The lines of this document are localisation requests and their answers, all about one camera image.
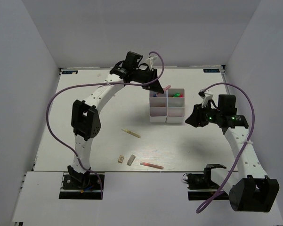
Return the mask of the pink translucent tube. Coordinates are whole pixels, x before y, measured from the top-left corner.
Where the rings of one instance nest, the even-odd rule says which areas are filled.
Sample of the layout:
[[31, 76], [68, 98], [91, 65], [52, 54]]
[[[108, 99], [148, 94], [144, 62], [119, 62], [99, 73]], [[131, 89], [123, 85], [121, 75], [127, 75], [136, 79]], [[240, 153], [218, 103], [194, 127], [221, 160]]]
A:
[[167, 90], [169, 90], [171, 88], [171, 85], [168, 85], [166, 87], [163, 88], [163, 93], [157, 93], [157, 96], [160, 96], [160, 97], [164, 97], [167, 95]]

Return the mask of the yellow marker pen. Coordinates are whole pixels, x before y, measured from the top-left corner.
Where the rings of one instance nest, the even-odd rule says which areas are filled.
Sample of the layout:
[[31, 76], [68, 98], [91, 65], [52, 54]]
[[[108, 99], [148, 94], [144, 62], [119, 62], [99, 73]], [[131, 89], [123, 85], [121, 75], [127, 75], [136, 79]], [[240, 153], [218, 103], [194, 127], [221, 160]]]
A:
[[137, 138], [141, 138], [141, 136], [140, 136], [139, 134], [137, 134], [137, 133], [135, 133], [135, 132], [132, 132], [132, 131], [130, 131], [130, 130], [128, 130], [128, 129], [121, 128], [121, 130], [124, 131], [124, 132], [126, 132], [126, 133], [128, 133], [128, 134], [130, 134], [130, 135], [132, 135], [132, 136], [135, 136], [135, 137], [137, 137]]

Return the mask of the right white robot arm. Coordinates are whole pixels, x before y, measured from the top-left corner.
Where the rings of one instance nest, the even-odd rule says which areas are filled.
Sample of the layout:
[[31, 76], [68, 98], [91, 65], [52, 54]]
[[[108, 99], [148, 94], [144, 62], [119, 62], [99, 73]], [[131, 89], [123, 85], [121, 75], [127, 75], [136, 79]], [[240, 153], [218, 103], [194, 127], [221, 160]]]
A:
[[276, 179], [270, 179], [262, 168], [252, 142], [246, 118], [237, 114], [234, 95], [221, 94], [215, 104], [210, 92], [200, 92], [202, 103], [194, 105], [186, 124], [195, 128], [218, 125], [235, 158], [238, 176], [228, 176], [222, 164], [208, 164], [202, 174], [187, 174], [189, 189], [216, 189], [217, 196], [227, 194], [234, 211], [269, 212], [279, 191]]

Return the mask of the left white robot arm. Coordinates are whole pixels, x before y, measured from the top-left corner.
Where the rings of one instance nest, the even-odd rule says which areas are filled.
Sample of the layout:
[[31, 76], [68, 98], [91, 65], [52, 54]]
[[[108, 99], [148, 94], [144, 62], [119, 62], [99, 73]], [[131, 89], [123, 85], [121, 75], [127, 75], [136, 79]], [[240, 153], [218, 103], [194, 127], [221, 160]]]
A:
[[72, 107], [71, 126], [75, 135], [75, 158], [67, 167], [74, 183], [85, 188], [90, 183], [89, 170], [91, 145], [101, 129], [100, 112], [108, 101], [126, 84], [138, 83], [142, 89], [163, 93], [158, 81], [158, 71], [148, 63], [141, 63], [142, 55], [129, 51], [125, 60], [115, 64], [105, 83], [89, 97], [76, 100]]

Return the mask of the left white organizer bin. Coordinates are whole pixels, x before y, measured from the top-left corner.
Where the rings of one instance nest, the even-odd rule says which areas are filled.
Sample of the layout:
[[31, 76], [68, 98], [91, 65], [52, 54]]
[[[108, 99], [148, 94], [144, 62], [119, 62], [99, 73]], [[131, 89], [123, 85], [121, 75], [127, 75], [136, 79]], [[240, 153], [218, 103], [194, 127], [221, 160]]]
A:
[[157, 92], [150, 91], [149, 107], [150, 107], [150, 122], [165, 123], [167, 119], [167, 95], [164, 97], [153, 97]]

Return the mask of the white organizer bin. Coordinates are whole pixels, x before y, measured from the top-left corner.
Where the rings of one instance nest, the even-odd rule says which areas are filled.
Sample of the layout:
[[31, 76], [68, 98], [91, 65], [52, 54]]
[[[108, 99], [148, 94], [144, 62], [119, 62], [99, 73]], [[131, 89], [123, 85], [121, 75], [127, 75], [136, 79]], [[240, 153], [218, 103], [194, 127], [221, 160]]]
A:
[[167, 95], [164, 97], [153, 97], [157, 92], [150, 91], [149, 107], [150, 107], [150, 122], [165, 123], [167, 119]]
[[[179, 92], [183, 98], [173, 98]], [[185, 117], [185, 90], [182, 88], [170, 88], [167, 90], [167, 123], [182, 123]]]

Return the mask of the right white organizer bin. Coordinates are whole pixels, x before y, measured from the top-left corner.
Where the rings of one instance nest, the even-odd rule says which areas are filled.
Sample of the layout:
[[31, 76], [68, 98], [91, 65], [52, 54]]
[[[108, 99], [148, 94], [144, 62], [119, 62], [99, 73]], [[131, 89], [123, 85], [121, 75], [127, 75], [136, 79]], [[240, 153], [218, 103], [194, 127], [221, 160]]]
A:
[[[173, 98], [179, 92], [183, 98]], [[167, 90], [167, 123], [182, 123], [185, 117], [185, 90], [182, 88], [170, 88]]]

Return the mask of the right blue table label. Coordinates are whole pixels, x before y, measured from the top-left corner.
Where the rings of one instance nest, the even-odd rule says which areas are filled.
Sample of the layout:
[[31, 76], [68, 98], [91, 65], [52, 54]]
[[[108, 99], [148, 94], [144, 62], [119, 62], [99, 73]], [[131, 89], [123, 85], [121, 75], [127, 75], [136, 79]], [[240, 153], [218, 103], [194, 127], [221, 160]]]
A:
[[204, 73], [220, 73], [219, 69], [203, 69]]

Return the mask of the blue table label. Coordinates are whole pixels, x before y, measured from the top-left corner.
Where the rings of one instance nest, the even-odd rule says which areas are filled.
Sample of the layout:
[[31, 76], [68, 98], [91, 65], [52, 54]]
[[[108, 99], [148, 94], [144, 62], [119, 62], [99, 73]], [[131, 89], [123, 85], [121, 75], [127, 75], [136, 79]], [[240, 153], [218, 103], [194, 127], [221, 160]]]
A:
[[220, 73], [219, 69], [203, 69], [204, 73]]
[[66, 71], [62, 71], [62, 74], [77, 74], [78, 71], [77, 70], [66, 70]]

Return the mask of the orange marker pen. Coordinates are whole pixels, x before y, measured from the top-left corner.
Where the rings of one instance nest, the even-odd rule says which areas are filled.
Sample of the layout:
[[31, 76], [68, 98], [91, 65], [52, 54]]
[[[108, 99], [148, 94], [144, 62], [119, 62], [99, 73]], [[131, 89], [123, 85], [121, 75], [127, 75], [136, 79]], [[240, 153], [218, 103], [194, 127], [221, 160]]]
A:
[[151, 164], [151, 163], [147, 163], [143, 161], [140, 162], [140, 165], [155, 168], [155, 169], [162, 169], [162, 170], [164, 169], [163, 166], [159, 166], [159, 165], [155, 165], [155, 164]]

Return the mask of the grey eraser block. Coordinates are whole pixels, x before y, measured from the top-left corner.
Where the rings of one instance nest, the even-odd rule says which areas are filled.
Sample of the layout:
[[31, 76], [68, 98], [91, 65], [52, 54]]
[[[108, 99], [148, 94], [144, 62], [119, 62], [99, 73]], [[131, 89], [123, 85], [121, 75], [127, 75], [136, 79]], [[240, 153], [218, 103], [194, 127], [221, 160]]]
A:
[[136, 156], [132, 154], [127, 161], [127, 165], [131, 166], [133, 161], [135, 160], [135, 157]]

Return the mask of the tan small eraser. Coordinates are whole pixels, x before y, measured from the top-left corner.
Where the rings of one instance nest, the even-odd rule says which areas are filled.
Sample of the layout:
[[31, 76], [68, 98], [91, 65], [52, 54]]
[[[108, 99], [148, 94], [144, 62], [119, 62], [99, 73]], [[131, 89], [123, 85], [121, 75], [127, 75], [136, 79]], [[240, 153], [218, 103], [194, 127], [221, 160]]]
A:
[[118, 163], [123, 163], [123, 161], [124, 161], [124, 156], [120, 155], [118, 158]]

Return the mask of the left blue table label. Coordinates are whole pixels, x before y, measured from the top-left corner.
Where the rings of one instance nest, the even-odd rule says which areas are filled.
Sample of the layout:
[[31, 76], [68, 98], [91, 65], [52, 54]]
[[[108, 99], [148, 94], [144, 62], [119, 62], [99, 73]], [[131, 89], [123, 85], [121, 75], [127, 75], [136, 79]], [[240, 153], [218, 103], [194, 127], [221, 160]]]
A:
[[62, 74], [77, 74], [78, 71], [77, 70], [66, 70], [66, 71], [62, 71]]

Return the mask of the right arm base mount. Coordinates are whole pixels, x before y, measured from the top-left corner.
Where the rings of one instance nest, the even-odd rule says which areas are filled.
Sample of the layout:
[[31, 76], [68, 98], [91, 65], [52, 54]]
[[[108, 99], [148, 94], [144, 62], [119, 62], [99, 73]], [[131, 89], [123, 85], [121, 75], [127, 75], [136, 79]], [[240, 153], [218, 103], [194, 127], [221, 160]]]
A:
[[212, 197], [219, 188], [214, 182], [205, 182], [203, 174], [185, 173], [182, 180], [187, 184], [189, 201], [205, 201]]

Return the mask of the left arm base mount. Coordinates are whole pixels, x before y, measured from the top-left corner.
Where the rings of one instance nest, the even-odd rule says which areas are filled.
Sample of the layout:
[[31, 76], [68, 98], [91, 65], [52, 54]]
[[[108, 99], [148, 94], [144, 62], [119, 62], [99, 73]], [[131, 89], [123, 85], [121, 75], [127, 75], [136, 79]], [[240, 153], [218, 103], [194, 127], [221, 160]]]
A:
[[69, 174], [64, 174], [59, 192], [60, 200], [101, 200], [100, 182], [90, 174], [86, 185], [80, 184]]

